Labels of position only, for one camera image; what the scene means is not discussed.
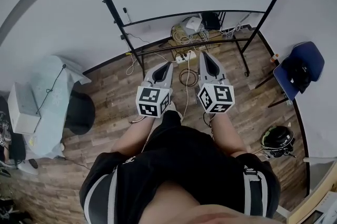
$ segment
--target white cube with black markers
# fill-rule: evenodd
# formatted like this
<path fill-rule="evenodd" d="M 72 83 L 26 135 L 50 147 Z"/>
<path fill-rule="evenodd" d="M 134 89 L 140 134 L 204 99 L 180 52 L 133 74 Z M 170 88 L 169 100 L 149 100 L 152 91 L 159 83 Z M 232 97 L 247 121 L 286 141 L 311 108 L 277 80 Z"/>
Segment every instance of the white cube with black markers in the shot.
<path fill-rule="evenodd" d="M 139 115 L 160 118 L 170 102 L 170 89 L 138 86 L 136 105 Z"/>
<path fill-rule="evenodd" d="M 198 98 L 206 113 L 226 113 L 234 104 L 234 87 L 204 83 Z"/>

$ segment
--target light blue table top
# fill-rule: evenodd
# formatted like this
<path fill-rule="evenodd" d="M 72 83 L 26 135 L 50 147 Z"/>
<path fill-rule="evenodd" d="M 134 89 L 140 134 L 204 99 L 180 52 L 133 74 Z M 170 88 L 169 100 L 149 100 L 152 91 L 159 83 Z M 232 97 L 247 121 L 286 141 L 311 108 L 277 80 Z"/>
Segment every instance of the light blue table top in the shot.
<path fill-rule="evenodd" d="M 29 148 L 41 157 L 63 156 L 60 141 L 70 93 L 77 81 L 81 84 L 91 82 L 82 74 L 83 71 L 79 65 L 55 55 L 46 57 L 33 67 L 29 79 L 37 107 L 40 107 L 45 99 L 46 90 L 52 88 L 63 64 L 66 64 L 66 68 L 61 72 L 53 91 L 49 93 L 39 111 L 41 120 L 35 133 L 23 135 Z"/>

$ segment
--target white power strip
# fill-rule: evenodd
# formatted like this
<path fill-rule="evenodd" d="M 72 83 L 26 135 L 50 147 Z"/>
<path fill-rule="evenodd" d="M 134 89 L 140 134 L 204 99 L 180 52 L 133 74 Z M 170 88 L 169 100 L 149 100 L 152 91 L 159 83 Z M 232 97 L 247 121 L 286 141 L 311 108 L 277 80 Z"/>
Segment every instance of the white power strip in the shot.
<path fill-rule="evenodd" d="M 194 58 L 196 58 L 195 52 L 190 51 L 186 56 L 181 57 L 180 55 L 178 55 L 175 59 L 178 64 L 181 64 Z"/>

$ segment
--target bottle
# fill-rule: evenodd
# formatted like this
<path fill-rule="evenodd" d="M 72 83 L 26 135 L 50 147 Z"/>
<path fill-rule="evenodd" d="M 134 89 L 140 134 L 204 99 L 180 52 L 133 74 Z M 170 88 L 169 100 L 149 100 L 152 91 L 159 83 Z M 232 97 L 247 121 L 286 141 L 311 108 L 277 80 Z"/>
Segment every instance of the bottle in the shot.
<path fill-rule="evenodd" d="M 276 53 L 270 58 L 270 62 L 274 63 L 277 59 L 279 59 L 279 54 Z"/>

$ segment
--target blue chair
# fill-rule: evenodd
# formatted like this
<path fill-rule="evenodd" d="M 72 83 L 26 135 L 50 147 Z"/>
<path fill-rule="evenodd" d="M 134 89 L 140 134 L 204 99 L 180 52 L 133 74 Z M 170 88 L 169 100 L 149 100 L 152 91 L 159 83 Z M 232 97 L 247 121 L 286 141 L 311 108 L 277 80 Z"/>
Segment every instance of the blue chair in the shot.
<path fill-rule="evenodd" d="M 313 42 L 311 41 L 302 42 L 295 45 L 287 58 L 301 59 L 307 65 L 313 82 L 318 81 L 319 78 L 321 77 L 324 67 L 324 58 Z M 263 82 L 261 82 L 259 85 L 255 87 L 255 88 L 260 87 L 262 84 L 269 81 L 272 77 L 275 77 L 278 83 L 280 84 L 281 88 L 283 89 L 285 98 L 283 100 L 270 104 L 268 108 L 274 107 L 287 100 L 293 101 L 298 92 L 300 91 L 299 89 L 294 87 L 294 85 L 288 80 L 287 75 L 288 75 L 287 71 L 280 64 L 269 73 L 267 79 L 265 79 Z"/>

